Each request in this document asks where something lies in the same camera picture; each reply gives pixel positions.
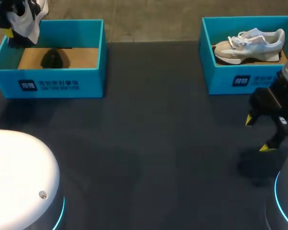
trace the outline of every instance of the white dome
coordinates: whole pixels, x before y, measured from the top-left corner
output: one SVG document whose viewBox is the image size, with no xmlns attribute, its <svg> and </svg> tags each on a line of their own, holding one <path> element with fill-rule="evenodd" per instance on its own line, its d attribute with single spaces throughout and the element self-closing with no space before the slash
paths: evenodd
<svg viewBox="0 0 288 230">
<path fill-rule="evenodd" d="M 59 182 L 57 161 L 42 141 L 0 130 L 0 230 L 34 223 L 52 203 Z"/>
</svg>

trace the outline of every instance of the dark gray table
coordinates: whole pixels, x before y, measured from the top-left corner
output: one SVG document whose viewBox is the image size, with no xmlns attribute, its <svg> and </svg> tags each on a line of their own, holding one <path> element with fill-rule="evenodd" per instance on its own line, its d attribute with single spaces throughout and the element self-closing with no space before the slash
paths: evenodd
<svg viewBox="0 0 288 230">
<path fill-rule="evenodd" d="M 236 163 L 275 128 L 244 126 L 247 95 L 208 96 L 197 42 L 109 44 L 107 78 L 98 100 L 0 93 L 0 129 L 36 136 L 57 157 L 67 230 L 264 229 L 270 188 Z"/>
</svg>

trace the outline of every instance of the shoe box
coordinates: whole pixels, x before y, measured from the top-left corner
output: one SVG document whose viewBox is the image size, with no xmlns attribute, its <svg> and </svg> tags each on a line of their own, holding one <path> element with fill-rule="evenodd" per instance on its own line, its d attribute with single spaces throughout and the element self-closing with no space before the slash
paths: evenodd
<svg viewBox="0 0 288 230">
<path fill-rule="evenodd" d="M 278 62 L 247 59 L 240 65 L 229 65 L 215 58 L 215 44 L 254 28 L 263 32 L 285 31 L 285 45 Z M 205 17 L 198 48 L 209 94 L 253 93 L 257 87 L 268 87 L 287 61 L 288 16 Z"/>
<path fill-rule="evenodd" d="M 107 65 L 103 20 L 43 20 L 33 48 L 0 45 L 0 89 L 5 98 L 101 98 Z M 48 69 L 55 50 L 60 69 Z"/>
</svg>

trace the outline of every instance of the shoe lace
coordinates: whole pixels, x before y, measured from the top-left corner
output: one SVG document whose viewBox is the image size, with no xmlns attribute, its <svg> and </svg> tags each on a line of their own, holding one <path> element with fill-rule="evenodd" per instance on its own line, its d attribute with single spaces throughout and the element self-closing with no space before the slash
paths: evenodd
<svg viewBox="0 0 288 230">
<path fill-rule="evenodd" d="M 246 44 L 251 44 L 252 43 L 247 38 L 244 38 L 242 36 L 244 33 L 245 32 L 240 32 L 237 37 L 235 37 L 235 36 L 233 36 L 233 37 L 229 36 L 228 37 L 229 43 L 230 43 L 230 45 L 231 45 L 231 47 L 233 49 L 237 48 L 240 44 L 242 44 L 244 46 Z"/>
</svg>

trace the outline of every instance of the blue led light ring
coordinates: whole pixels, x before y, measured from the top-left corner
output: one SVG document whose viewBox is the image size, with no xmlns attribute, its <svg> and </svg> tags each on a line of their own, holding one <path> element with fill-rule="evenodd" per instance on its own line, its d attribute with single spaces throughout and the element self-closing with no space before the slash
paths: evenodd
<svg viewBox="0 0 288 230">
<path fill-rule="evenodd" d="M 58 225 L 59 225 L 59 223 L 60 223 L 60 221 L 61 221 L 61 219 L 63 217 L 64 209 L 65 209 L 65 198 L 63 198 L 63 207 L 62 207 L 61 215 L 60 215 L 60 217 L 58 219 L 58 222 L 56 223 L 56 225 L 53 227 L 52 230 L 55 230 L 58 227 Z"/>
<path fill-rule="evenodd" d="M 277 179 L 278 179 L 278 176 L 279 176 L 279 173 L 276 177 L 276 180 L 275 180 L 275 184 L 274 184 L 274 194 L 275 194 L 275 200 L 276 200 L 276 203 L 277 203 L 277 206 L 280 210 L 280 212 L 282 213 L 283 217 L 285 218 L 285 220 L 288 222 L 288 218 L 286 217 L 285 213 L 283 212 L 281 206 L 279 205 L 279 202 L 278 202 L 278 198 L 277 198 L 277 195 L 276 195 L 276 183 L 277 183 Z"/>
</svg>

